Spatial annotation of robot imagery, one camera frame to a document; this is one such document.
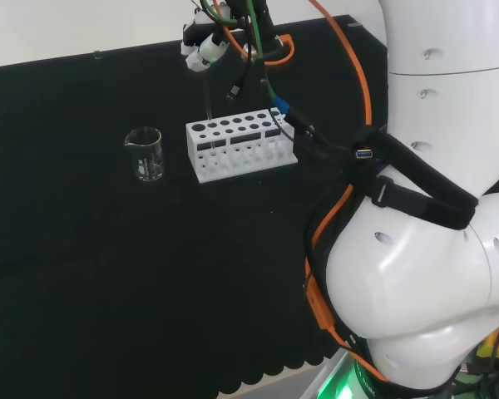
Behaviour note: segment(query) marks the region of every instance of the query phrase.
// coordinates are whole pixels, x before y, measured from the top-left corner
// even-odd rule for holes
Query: black cloth
[[[363,124],[346,53],[323,20],[278,31],[296,54],[274,89],[345,144]],[[382,125],[386,50],[346,34]],[[213,117],[264,108],[254,73],[227,104],[243,67],[230,49],[211,68]],[[209,399],[334,353],[304,302],[302,228],[338,166],[297,151],[294,167],[199,185],[185,123],[203,119],[178,42],[0,68],[0,398]],[[163,135],[151,185],[123,148],[141,126]]]

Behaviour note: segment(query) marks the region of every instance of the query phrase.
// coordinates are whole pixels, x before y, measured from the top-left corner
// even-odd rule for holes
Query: screw hole
[[[375,238],[377,241],[383,245],[390,246],[393,244],[392,237],[390,237],[388,234],[381,233],[378,231],[377,233],[374,234]]]
[[[414,150],[420,151],[420,152],[427,152],[427,151],[432,150],[432,145],[430,145],[426,141],[414,141],[410,146]]]
[[[499,238],[498,237],[494,237],[494,239],[493,239],[493,248],[495,248],[497,250],[497,252],[499,253]]]

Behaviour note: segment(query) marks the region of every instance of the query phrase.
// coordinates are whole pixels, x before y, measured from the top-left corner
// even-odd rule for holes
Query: hole
[[[381,233],[380,231],[378,231],[374,235],[377,241],[383,245],[389,246],[393,244],[392,237],[390,237],[388,234]]]
[[[430,145],[426,141],[414,141],[410,146],[414,150],[420,151],[420,152],[426,152],[426,151],[432,150],[432,145]]]
[[[497,252],[499,253],[499,238],[498,237],[493,238],[493,248],[495,248],[497,250]]]
[[[193,131],[204,131],[205,130],[205,125],[201,125],[201,123],[196,123],[195,125],[192,126]]]

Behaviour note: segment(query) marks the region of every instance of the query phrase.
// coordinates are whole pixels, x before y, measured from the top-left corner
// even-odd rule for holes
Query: cable
[[[251,17],[251,24],[253,25],[255,44],[257,45],[257,57],[262,58],[264,56],[263,44],[260,41],[259,24],[257,23],[257,15],[255,14],[255,9],[253,7],[253,0],[246,0],[246,2],[247,8],[249,10],[249,16]]]
[[[360,62],[358,61],[357,55],[355,54],[355,51],[351,47],[351,44],[349,43],[348,39],[345,37],[345,35],[342,32],[342,29],[338,26],[338,24],[334,21],[333,17],[316,1],[316,0],[309,0],[327,19],[333,30],[338,36],[338,39],[341,41],[342,45],[344,46],[346,52],[348,53],[348,56],[353,63],[355,70],[357,72],[358,80],[360,82],[360,85],[362,87],[362,92],[363,92],[363,99],[364,99],[364,114],[365,114],[365,124],[366,125],[372,125],[373,123],[373,118],[372,118],[372,104],[371,104],[371,98],[369,95],[369,88],[368,88],[368,82],[366,81],[366,76],[364,75],[364,71],[362,66],[360,65]],[[325,215],[324,219],[320,222],[318,228],[315,230],[313,238],[312,238],[312,247],[318,243],[318,239],[324,229],[327,227],[331,219],[338,213],[338,211],[343,207],[345,204],[346,200],[349,198],[349,196],[353,193],[353,186],[349,185],[346,191],[343,193],[342,197],[338,200],[338,202],[335,204],[335,206]],[[311,274],[311,268],[309,264],[309,260],[305,258],[305,275],[309,276]],[[326,306],[326,303],[321,303],[319,305],[320,307]],[[346,345],[346,342],[337,334],[335,326],[332,326],[328,328],[329,333],[333,338],[338,342],[339,345]],[[366,368],[369,372],[371,372],[377,379],[383,381],[383,382],[388,382],[388,379],[383,376],[378,370],[376,370],[372,365],[370,365],[366,360],[362,359],[358,354],[351,352],[351,356],[357,360],[360,364],[363,365],[363,367]]]
[[[343,205],[346,203],[346,201],[348,200],[349,196],[352,193],[353,193],[353,186],[349,185],[348,188],[345,190],[345,192],[340,197],[340,199],[338,200],[338,202],[334,205],[334,207],[327,213],[327,215],[325,215],[324,219],[320,222],[318,228],[314,232],[314,235],[313,235],[313,238],[311,241],[313,248],[318,243],[319,237],[322,234],[322,232],[324,231],[325,226],[327,224],[329,224],[329,221],[331,221],[331,219],[343,207]],[[305,274],[309,275],[310,270],[311,269],[310,269],[309,261],[307,260],[307,258],[305,258]],[[336,342],[338,342],[339,345],[341,345],[342,347],[347,347],[351,356],[357,362],[362,364],[363,367],[366,368],[366,370],[371,372],[377,379],[379,379],[381,381],[385,381],[385,382],[388,381],[388,379],[385,376],[383,376],[383,374],[381,374],[377,369],[375,369],[375,367],[373,367],[371,364],[369,364],[364,359],[362,359],[357,353],[355,353],[351,350],[351,348],[348,346],[348,344],[337,334],[335,326],[328,328],[328,331],[331,334],[331,336],[333,336],[333,338],[336,340]]]
[[[275,115],[274,113],[272,112],[272,110],[270,109],[270,107],[268,106],[268,112],[269,112],[269,115],[272,117],[272,119],[274,120],[274,123],[275,125],[277,126],[277,128],[281,131],[281,133],[283,133],[283,135],[289,139],[290,141],[292,141],[294,143],[294,138],[291,137],[286,131],[284,131],[283,127],[280,125],[280,123],[277,121],[277,119],[275,118]]]
[[[365,112],[365,119],[366,119],[366,125],[372,125],[373,120],[372,120],[372,102],[371,98],[369,95],[369,87],[368,87],[368,82],[366,81],[366,76],[364,75],[364,70],[362,66],[360,65],[360,62],[358,61],[357,55],[355,54],[354,49],[351,47],[351,44],[349,43],[349,40],[346,38],[346,36],[343,34],[342,29],[340,26],[334,21],[333,17],[331,14],[327,12],[325,8],[322,7],[322,5],[317,2],[317,0],[309,0],[313,6],[315,6],[318,11],[320,11],[325,19],[327,19],[327,22],[329,25],[331,25],[331,28],[334,30],[334,32],[337,34],[338,39],[341,41],[343,47],[345,48],[346,52],[348,53],[349,59],[353,63],[353,66],[355,67],[355,70],[357,71],[357,76],[358,80],[360,81],[360,86],[362,87],[362,93],[364,97],[364,112]]]
[[[238,21],[236,19],[229,19],[229,18],[224,18],[222,17],[222,11],[220,10],[220,6],[213,8],[207,0],[201,0],[201,6],[204,8],[204,10],[207,10],[210,15],[212,15],[217,22],[221,23],[227,23],[230,25],[236,25]]]
[[[245,23],[244,23],[244,31],[248,41],[248,53],[251,54],[251,30],[250,30],[250,16],[248,15],[248,9],[245,7]],[[244,84],[246,79],[250,73],[251,69],[251,57],[246,57],[245,68],[240,74],[240,76],[235,80],[233,85],[231,86],[231,90],[227,95],[228,100],[234,100],[236,97],[240,96],[242,89],[244,89]]]
[[[218,0],[213,0],[213,4],[215,6],[216,11],[221,14],[220,10],[220,5],[218,4]],[[248,53],[244,51],[244,48],[240,46],[240,44],[236,41],[235,37],[233,36],[233,33],[229,30],[228,27],[223,26],[224,28],[224,33],[230,40],[230,43],[233,45],[233,47],[242,55],[242,57],[245,59],[248,56]],[[273,66],[278,66],[285,64],[287,61],[292,58],[295,52],[295,47],[294,47],[294,41],[292,40],[292,37],[290,35],[281,35],[279,36],[279,39],[283,42],[283,44],[288,44],[290,47],[290,53],[288,56],[283,58],[282,60],[278,61],[266,61],[264,65],[266,67],[273,67]]]

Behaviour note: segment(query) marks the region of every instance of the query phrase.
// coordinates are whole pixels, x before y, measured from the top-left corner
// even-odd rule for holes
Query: black cable
[[[293,137],[290,137],[290,135],[284,131],[283,127],[281,126],[281,124],[277,121],[277,119],[275,118],[275,115],[274,113],[272,112],[271,108],[268,106],[268,112],[270,114],[270,116],[272,117],[272,119],[274,120],[274,123],[275,125],[277,126],[277,128],[281,131],[281,133],[283,133],[283,135],[289,139],[290,141],[292,141],[294,143],[294,138]]]
[[[495,366],[497,353],[499,352],[499,333],[497,334],[496,341],[493,343],[492,355],[490,356],[490,370]]]
[[[460,395],[466,392],[479,391],[483,399],[499,399],[499,370],[496,370],[495,361],[499,353],[499,333],[492,347],[492,354],[488,361],[487,370],[478,368],[477,365],[468,364],[468,371],[476,370],[480,372],[482,378],[479,381],[466,384],[464,382],[455,381],[453,388],[454,395]]]
[[[246,57],[246,63],[245,63],[245,68],[240,74],[239,77],[235,79],[233,82],[233,85],[231,85],[231,90],[227,94],[227,99],[230,101],[233,101],[236,97],[240,95],[242,92],[242,89],[244,89],[244,84],[246,82],[246,79],[248,78],[248,75],[250,73],[251,69],[251,55],[252,55],[252,50],[251,50],[251,27],[250,27],[250,15],[248,14],[248,6],[244,7],[245,13],[244,13],[244,32],[246,35],[247,43],[248,43],[248,49],[247,49],[247,54],[248,56]]]

